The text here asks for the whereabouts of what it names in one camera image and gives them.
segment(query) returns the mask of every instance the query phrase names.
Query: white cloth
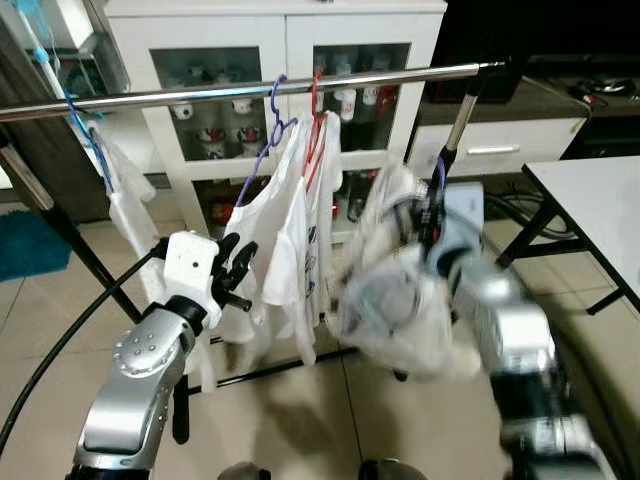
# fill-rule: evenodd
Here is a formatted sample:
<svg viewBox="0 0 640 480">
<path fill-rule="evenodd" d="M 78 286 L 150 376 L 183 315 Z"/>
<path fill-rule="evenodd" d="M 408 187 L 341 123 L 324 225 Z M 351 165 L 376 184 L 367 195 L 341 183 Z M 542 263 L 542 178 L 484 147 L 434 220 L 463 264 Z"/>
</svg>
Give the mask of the white cloth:
<svg viewBox="0 0 640 480">
<path fill-rule="evenodd" d="M 324 137 L 325 149 L 315 176 L 307 190 L 307 256 L 306 256 L 306 312 L 313 325 L 319 322 L 321 313 L 331 310 L 328 282 L 333 277 L 331 265 L 331 224 L 333 193 L 342 185 L 340 164 L 340 118 L 327 112 L 320 137 Z M 312 172 L 314 159 L 306 178 Z"/>
<path fill-rule="evenodd" d="M 468 378 L 479 370 L 480 359 L 475 349 L 453 340 L 444 282 L 424 273 L 419 245 L 394 253 L 402 242 L 390 208 L 425 191 L 402 164 L 380 170 L 345 247 L 344 270 L 333 292 L 340 299 L 338 314 L 327 323 L 340 341 L 387 367 Z M 408 233 L 406 213 L 398 215 Z M 414 295 L 416 302 L 407 295 Z M 407 310 L 412 305 L 416 308 Z"/>
<path fill-rule="evenodd" d="M 277 308 L 267 310 L 270 332 L 276 338 L 295 336 L 305 364 L 315 362 L 313 325 L 305 313 L 305 257 L 307 254 L 305 180 L 300 177 L 287 218 L 278 232 L 262 300 Z"/>
<path fill-rule="evenodd" d="M 271 336 L 264 331 L 267 326 L 262 332 L 257 331 L 266 318 L 267 306 L 262 300 L 262 289 L 277 232 L 284 225 L 298 180 L 302 176 L 310 128 L 310 120 L 298 122 L 267 186 L 251 203 L 233 209 L 225 229 L 225 235 L 232 232 L 240 235 L 240 242 L 231 253 L 231 258 L 247 242 L 253 240 L 258 244 L 251 269 L 235 290 L 237 295 L 251 300 L 253 306 L 248 313 L 237 308 L 224 309 L 219 326 L 220 335 L 227 342 L 247 344 L 255 341 L 255 350 L 250 356 L 261 356 L 266 346 L 265 342 L 259 340 Z"/>
<path fill-rule="evenodd" d="M 268 310 L 270 332 L 280 337 L 293 334 L 307 365 L 315 363 L 313 328 L 320 313 L 330 308 L 327 280 L 332 274 L 331 209 L 333 192 L 342 182 L 337 115 L 327 114 L 319 138 L 314 158 L 298 181 L 284 226 L 278 232 L 262 298 L 266 304 L 279 307 Z M 316 162 L 320 163 L 314 173 Z"/>
<path fill-rule="evenodd" d="M 109 167 L 113 192 L 109 192 L 109 217 L 131 245 L 138 258 L 145 256 L 160 239 L 158 230 L 142 202 L 151 200 L 156 191 L 138 167 L 102 134 L 95 122 L 90 122 Z M 166 285 L 162 270 L 164 261 L 152 258 L 139 271 L 149 303 L 166 303 Z"/>
</svg>

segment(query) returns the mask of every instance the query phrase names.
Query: drawer handle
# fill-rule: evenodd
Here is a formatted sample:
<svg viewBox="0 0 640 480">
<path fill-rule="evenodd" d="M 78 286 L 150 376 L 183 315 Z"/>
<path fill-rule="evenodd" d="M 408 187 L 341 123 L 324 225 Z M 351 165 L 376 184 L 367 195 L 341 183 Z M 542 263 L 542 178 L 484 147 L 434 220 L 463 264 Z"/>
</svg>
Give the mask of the drawer handle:
<svg viewBox="0 0 640 480">
<path fill-rule="evenodd" d="M 520 151 L 520 145 L 505 145 L 502 147 L 476 147 L 469 148 L 467 155 L 500 155 Z"/>
</svg>

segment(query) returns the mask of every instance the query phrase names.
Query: blue mat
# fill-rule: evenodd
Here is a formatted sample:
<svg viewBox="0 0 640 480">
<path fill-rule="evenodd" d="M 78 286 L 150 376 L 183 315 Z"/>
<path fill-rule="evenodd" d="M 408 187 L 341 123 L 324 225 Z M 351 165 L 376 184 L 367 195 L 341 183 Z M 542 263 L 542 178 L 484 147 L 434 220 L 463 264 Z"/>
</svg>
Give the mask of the blue mat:
<svg viewBox="0 0 640 480">
<path fill-rule="evenodd" d="M 0 216 L 0 282 L 64 270 L 71 247 L 31 212 Z"/>
</svg>

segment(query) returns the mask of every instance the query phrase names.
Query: purple hanger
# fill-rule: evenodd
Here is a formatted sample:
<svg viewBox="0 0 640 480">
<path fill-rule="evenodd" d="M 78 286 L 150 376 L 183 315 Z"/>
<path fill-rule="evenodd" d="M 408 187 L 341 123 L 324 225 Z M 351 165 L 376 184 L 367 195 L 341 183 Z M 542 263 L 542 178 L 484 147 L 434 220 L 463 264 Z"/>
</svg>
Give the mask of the purple hanger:
<svg viewBox="0 0 640 480">
<path fill-rule="evenodd" d="M 242 190 L 240 191 L 240 195 L 238 196 L 238 200 L 236 201 L 236 205 L 235 205 L 236 207 L 240 207 L 242 205 L 242 199 L 244 198 L 244 195 L 247 193 L 247 189 L 249 188 L 249 185 L 251 184 L 251 182 L 253 182 L 253 179 L 256 178 L 256 175 L 258 174 L 258 169 L 260 168 L 260 163 L 262 163 L 262 159 L 266 157 L 267 154 L 269 153 L 269 148 L 278 146 L 278 144 L 282 141 L 282 136 L 284 135 L 285 129 L 287 129 L 290 125 L 295 125 L 296 123 L 298 123 L 297 118 L 292 118 L 287 123 L 284 123 L 280 119 L 280 109 L 276 107 L 276 90 L 280 86 L 280 82 L 284 82 L 286 80 L 287 80 L 286 75 L 284 74 L 280 75 L 278 79 L 275 81 L 275 83 L 273 84 L 273 88 L 271 89 L 271 111 L 276 116 L 275 125 L 273 126 L 273 130 L 271 130 L 271 137 L 269 141 L 260 152 L 260 155 L 258 155 L 256 164 L 253 167 L 253 172 L 249 177 L 247 177 L 247 180 L 244 182 L 244 185 L 242 186 Z"/>
</svg>

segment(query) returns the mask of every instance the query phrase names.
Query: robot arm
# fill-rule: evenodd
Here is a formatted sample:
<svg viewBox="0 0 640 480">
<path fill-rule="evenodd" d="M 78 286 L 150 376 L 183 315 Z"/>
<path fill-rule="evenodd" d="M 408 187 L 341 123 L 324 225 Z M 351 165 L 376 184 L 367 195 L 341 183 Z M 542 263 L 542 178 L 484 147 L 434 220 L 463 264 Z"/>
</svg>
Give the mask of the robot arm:
<svg viewBox="0 0 640 480">
<path fill-rule="evenodd" d="M 543 310 L 477 247 L 459 247 L 446 262 L 452 305 L 471 323 L 489 374 L 512 478 L 615 479 L 557 362 Z"/>
<path fill-rule="evenodd" d="M 153 304 L 144 319 L 117 342 L 106 383 L 91 405 L 68 480 L 146 479 L 167 420 L 169 395 L 204 327 L 214 327 L 222 308 L 245 311 L 251 302 L 233 290 L 257 251 L 251 242 L 223 268 L 239 237 L 219 244 L 193 233 L 171 236 L 164 277 L 170 299 Z"/>
</svg>

